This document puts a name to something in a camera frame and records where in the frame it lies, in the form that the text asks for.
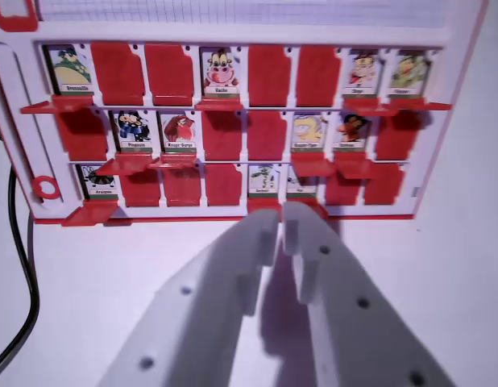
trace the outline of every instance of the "white background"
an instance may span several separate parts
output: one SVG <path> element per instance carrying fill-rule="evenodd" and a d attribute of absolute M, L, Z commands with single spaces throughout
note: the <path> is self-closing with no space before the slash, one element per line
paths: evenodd
<path fill-rule="evenodd" d="M 498 387 L 498 0 L 491 3 L 416 219 L 337 225 L 455 384 L 469 387 Z M 0 144 L 0 351 L 28 310 L 7 221 L 8 172 Z M 24 230 L 21 194 L 19 221 Z M 95 386 L 154 291 L 231 224 L 35 226 L 41 311 L 0 387 Z M 282 264 L 264 273 L 259 313 L 244 320 L 231 387 L 312 385 L 305 311 L 290 301 Z"/>

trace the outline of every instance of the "character card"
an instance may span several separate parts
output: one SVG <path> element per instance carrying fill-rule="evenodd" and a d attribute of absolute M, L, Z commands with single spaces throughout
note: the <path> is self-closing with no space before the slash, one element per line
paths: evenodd
<path fill-rule="evenodd" d="M 100 164 L 76 164 L 85 199 L 118 199 L 113 177 L 96 174 L 100 167 Z"/>
<path fill-rule="evenodd" d="M 316 192 L 316 177 L 297 177 L 292 165 L 288 167 L 287 198 L 315 198 Z"/>
<path fill-rule="evenodd" d="M 296 113 L 292 132 L 292 152 L 322 152 L 328 122 L 321 113 Z"/>
<path fill-rule="evenodd" d="M 342 111 L 337 122 L 334 150 L 363 151 L 370 130 L 371 121 L 357 114 Z"/>
<path fill-rule="evenodd" d="M 208 98 L 237 98 L 240 63 L 229 48 L 201 48 L 203 94 Z"/>
<path fill-rule="evenodd" d="M 279 182 L 274 165 L 249 165 L 249 198 L 277 198 Z"/>
<path fill-rule="evenodd" d="M 376 96 L 382 69 L 378 50 L 351 50 L 347 59 L 351 66 L 342 90 L 344 97 Z"/>
<path fill-rule="evenodd" d="M 184 111 L 160 112 L 160 138 L 166 153 L 195 153 L 195 122 Z"/>
<path fill-rule="evenodd" d="M 115 141 L 120 152 L 152 152 L 151 133 L 147 113 L 143 110 L 110 112 Z"/>
<path fill-rule="evenodd" d="M 388 94 L 391 98 L 418 98 L 428 77 L 424 52 L 400 51 L 396 57 Z"/>
<path fill-rule="evenodd" d="M 44 46 L 44 53 L 56 94 L 93 94 L 88 59 L 73 44 Z"/>

